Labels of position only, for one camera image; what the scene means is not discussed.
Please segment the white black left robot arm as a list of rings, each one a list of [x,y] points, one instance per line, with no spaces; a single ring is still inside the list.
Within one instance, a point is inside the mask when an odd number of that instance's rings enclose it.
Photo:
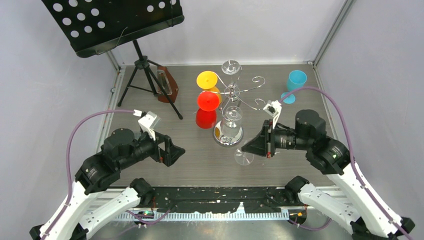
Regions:
[[[152,158],[167,167],[185,154],[185,149],[172,143],[168,135],[147,132],[139,138],[127,128],[119,128],[104,140],[100,152],[87,158],[75,174],[70,202],[62,215],[57,210],[48,222],[31,228],[34,240],[89,240],[105,224],[120,213],[137,205],[148,207],[154,189],[144,178],[136,178],[119,196],[93,211],[89,207],[121,177],[121,171]]]

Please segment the black music stand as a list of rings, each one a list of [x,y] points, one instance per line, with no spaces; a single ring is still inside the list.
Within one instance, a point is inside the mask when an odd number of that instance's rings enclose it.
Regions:
[[[170,103],[179,119],[183,116],[158,81],[157,68],[163,66],[143,55],[138,39],[181,24],[185,17],[178,0],[43,0],[70,46],[80,58],[101,55],[133,43],[138,59],[130,77],[144,70],[148,92]]]

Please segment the red wine glass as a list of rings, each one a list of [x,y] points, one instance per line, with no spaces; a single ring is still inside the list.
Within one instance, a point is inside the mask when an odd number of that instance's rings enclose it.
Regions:
[[[217,93],[203,91],[197,97],[199,109],[196,112],[195,123],[201,129],[211,129],[217,122],[217,108],[221,103]]]

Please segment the brown wooden metronome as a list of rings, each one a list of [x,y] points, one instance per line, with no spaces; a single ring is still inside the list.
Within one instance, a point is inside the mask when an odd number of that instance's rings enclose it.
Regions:
[[[157,79],[160,85],[165,90],[165,93],[170,97],[171,101],[175,103],[179,93],[179,87],[175,79],[172,77],[168,68],[165,66],[157,67]]]

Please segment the chrome wine glass rack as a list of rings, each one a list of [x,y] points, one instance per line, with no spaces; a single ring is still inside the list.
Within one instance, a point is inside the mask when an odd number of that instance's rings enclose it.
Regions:
[[[252,78],[254,84],[257,86],[249,89],[240,89],[238,80],[242,74],[241,70],[236,73],[226,72],[227,75],[234,76],[236,79],[232,80],[229,84],[225,84],[222,79],[217,76],[218,80],[223,84],[225,89],[223,91],[213,90],[212,93],[219,94],[223,97],[222,103],[220,103],[218,110],[222,115],[222,119],[218,121],[213,128],[214,140],[223,147],[233,147],[239,144],[244,136],[244,130],[242,127],[243,111],[241,105],[249,107],[252,110],[259,111],[258,106],[251,106],[241,99],[242,93],[259,89],[265,85],[266,80],[262,76],[255,76]]]

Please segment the blue wine glass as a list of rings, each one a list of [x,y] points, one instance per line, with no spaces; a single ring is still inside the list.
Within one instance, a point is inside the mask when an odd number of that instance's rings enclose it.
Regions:
[[[301,88],[308,80],[308,76],[301,70],[293,70],[289,73],[286,87],[287,91],[281,94],[281,98],[287,95],[290,91]]]

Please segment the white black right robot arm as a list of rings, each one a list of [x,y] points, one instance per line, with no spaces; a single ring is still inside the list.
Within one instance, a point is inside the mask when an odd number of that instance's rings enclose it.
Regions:
[[[336,184],[350,201],[345,204],[317,189],[301,176],[284,187],[291,205],[311,206],[343,227],[354,240],[396,240],[409,234],[415,223],[393,212],[368,186],[349,149],[327,135],[326,121],[311,109],[295,115],[295,127],[265,120],[260,133],[242,148],[245,153],[273,157],[277,149],[305,151],[306,160]]]

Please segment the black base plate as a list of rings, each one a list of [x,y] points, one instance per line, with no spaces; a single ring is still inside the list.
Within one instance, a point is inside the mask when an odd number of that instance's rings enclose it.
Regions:
[[[234,213],[241,207],[248,214],[277,213],[281,208],[304,214],[308,209],[293,193],[276,186],[157,186],[137,207],[189,214]]]

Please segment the clear ribbed wine glass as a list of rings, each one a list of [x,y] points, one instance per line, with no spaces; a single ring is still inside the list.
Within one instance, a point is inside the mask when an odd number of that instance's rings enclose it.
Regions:
[[[238,106],[228,106],[223,112],[223,119],[220,124],[222,135],[234,138],[241,129],[243,111]]]

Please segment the yellow wine glass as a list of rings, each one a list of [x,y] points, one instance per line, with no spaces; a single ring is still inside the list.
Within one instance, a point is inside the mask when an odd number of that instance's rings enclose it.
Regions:
[[[210,70],[203,71],[196,77],[196,84],[202,92],[212,92],[220,96],[220,91],[216,87],[217,83],[217,74]]]

